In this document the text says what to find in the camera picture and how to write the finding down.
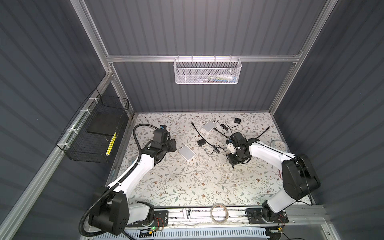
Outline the white network switch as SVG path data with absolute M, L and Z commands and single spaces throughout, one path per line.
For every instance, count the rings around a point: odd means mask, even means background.
M 206 124 L 202 126 L 202 131 L 205 134 L 209 134 L 214 128 L 217 127 L 217 124 L 213 121 L 208 121 Z
M 187 161 L 190 162 L 196 154 L 188 147 L 188 146 L 183 146 L 179 149 L 179 153 L 181 156 Z

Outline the black power adapter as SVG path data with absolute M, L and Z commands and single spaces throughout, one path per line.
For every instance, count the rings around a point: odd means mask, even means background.
M 228 124 L 221 124 L 219 121 L 214 120 L 214 123 L 216 123 L 216 127 L 213 128 L 214 131 L 218 132 L 218 127 L 221 127 L 224 131 L 229 131 L 231 134 L 233 134 L 232 128 L 236 128 L 241 124 L 242 119 L 240 118 L 235 118 L 234 123 L 236 124 L 235 126 L 229 126 Z
M 198 140 L 197 141 L 198 145 L 200 148 L 202 148 L 204 150 L 204 152 L 208 155 L 212 155 L 213 153 L 220 153 L 219 149 L 216 147 L 216 146 L 213 146 L 213 145 L 210 145 L 206 140 L 204 139 L 201 139 L 201 140 Z M 210 145 L 212 147 L 212 152 L 209 153 L 205 148 L 204 148 L 204 145 Z

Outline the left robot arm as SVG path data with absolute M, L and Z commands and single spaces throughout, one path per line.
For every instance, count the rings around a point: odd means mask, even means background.
M 129 196 L 142 178 L 167 153 L 177 150 L 177 142 L 171 138 L 166 125 L 154 128 L 153 139 L 138 147 L 136 160 L 126 171 L 106 187 L 99 187 L 94 191 L 92 205 L 85 211 L 79 222 L 79 233 L 84 237 L 95 237 L 104 233 L 118 236 L 125 232 L 125 228 L 136 222 L 152 223 L 155 217 L 155 207 L 140 201 L 130 205 Z

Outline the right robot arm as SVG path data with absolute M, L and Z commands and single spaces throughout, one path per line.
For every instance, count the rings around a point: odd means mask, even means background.
M 321 186 L 320 179 L 304 154 L 285 153 L 262 143 L 257 138 L 246 139 L 241 133 L 232 134 L 226 141 L 232 167 L 259 158 L 282 174 L 283 188 L 262 204 L 261 216 L 265 223 L 284 223 L 285 209 Z

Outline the white round timer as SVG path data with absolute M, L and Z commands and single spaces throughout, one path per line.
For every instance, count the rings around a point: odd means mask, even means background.
M 273 140 L 271 142 L 271 147 L 275 148 L 279 151 L 285 152 L 285 153 L 287 153 L 289 151 L 288 145 L 281 140 Z

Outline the clear tape roll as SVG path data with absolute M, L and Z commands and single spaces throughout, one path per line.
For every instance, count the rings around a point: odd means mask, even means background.
M 210 217 L 213 223 L 223 225 L 229 219 L 229 210 L 223 204 L 214 204 L 210 209 Z

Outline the black foam pad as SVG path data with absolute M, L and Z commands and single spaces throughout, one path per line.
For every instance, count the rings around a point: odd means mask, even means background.
M 121 116 L 110 113 L 97 113 L 87 128 L 90 134 L 112 137 L 119 125 Z

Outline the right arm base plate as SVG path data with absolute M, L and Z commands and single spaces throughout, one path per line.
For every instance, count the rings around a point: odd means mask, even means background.
M 286 212 L 274 213 L 264 208 L 248 208 L 245 211 L 250 224 L 286 224 L 289 222 Z

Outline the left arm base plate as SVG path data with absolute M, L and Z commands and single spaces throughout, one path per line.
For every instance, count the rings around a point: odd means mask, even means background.
M 149 212 L 149 216 L 143 221 L 137 221 L 127 225 L 128 228 L 141 227 L 166 227 L 168 225 L 169 211 L 154 210 Z

